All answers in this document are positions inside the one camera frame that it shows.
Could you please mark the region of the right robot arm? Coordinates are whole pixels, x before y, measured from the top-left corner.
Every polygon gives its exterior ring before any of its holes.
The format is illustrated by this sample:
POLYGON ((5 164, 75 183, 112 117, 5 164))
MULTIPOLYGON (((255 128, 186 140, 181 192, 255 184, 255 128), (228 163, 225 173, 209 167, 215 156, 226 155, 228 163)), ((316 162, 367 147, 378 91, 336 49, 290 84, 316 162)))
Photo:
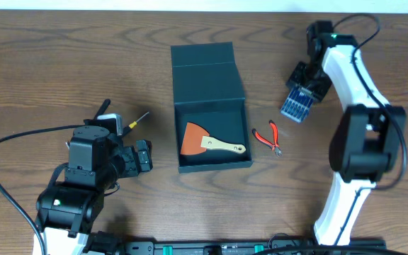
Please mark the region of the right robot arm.
POLYGON ((314 223, 321 245, 347 245, 366 198, 392 170, 397 153, 407 159, 403 129, 406 113, 377 90, 353 35, 335 32, 331 21, 307 28, 309 63, 299 62, 286 85, 290 93, 281 113, 301 123, 314 102, 336 90, 343 115, 329 146, 333 171, 326 204, 314 223))

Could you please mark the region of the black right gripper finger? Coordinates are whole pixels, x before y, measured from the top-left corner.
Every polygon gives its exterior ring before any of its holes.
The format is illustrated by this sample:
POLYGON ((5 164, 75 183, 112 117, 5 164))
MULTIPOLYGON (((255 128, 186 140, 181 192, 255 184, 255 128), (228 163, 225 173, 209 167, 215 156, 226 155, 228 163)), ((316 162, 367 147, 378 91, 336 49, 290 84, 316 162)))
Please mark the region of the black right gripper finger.
POLYGON ((293 73, 286 81, 286 86, 289 89, 294 89, 297 86, 305 88, 307 83, 306 69, 307 64, 305 62, 298 62, 297 66, 293 70, 293 73))
POLYGON ((326 84, 313 84, 308 87, 308 90, 311 92, 310 96, 313 98, 313 101, 320 103, 326 96, 330 85, 326 84))

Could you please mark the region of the blue precision screwdriver set case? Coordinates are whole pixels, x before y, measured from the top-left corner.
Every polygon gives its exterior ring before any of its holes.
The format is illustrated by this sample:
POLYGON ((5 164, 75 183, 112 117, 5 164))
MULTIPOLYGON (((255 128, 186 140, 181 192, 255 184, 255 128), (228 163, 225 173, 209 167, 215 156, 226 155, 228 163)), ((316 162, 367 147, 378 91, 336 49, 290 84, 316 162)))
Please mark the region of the blue precision screwdriver set case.
POLYGON ((281 107, 280 113, 297 123, 301 123, 308 116, 313 102, 314 99, 310 91, 301 86, 294 86, 281 107))

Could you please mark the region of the orange scraper with beige handle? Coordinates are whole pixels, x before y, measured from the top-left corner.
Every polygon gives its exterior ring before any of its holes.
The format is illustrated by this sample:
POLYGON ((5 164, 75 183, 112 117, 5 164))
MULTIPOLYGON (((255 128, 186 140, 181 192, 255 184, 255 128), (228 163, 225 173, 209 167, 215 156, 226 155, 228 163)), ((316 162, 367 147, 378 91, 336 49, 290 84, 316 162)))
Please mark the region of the orange scraper with beige handle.
POLYGON ((243 154, 246 151, 246 147, 243 144, 223 142, 215 137, 211 137, 210 133, 203 127, 195 123, 187 123, 180 154, 186 156, 197 155, 207 150, 225 150, 243 154))

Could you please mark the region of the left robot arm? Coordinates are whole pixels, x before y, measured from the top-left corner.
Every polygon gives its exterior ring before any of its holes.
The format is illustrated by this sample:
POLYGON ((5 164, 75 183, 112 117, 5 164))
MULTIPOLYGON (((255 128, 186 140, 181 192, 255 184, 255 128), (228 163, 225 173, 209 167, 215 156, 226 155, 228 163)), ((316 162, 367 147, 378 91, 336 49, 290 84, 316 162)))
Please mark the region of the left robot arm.
POLYGON ((86 125, 73 131, 69 161, 61 169, 64 180, 52 177, 39 195, 35 219, 40 236, 34 254, 124 254, 123 241, 105 232, 91 231, 106 196, 118 180, 152 170, 152 144, 138 140, 126 147, 108 129, 86 125))

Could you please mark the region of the black yellow screwdriver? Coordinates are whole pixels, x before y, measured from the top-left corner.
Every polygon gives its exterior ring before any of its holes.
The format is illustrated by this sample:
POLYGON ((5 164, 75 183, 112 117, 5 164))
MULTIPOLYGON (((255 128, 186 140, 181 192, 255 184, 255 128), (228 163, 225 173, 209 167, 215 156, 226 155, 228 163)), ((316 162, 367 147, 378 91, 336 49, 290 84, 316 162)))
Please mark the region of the black yellow screwdriver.
POLYGON ((147 115, 149 115, 149 111, 147 111, 146 113, 144 113, 141 117, 139 117, 137 120, 133 121, 132 123, 130 123, 128 126, 125 126, 123 128, 123 133, 121 135, 121 137, 126 136, 128 133, 130 133, 132 131, 132 129, 143 119, 145 118, 147 115))

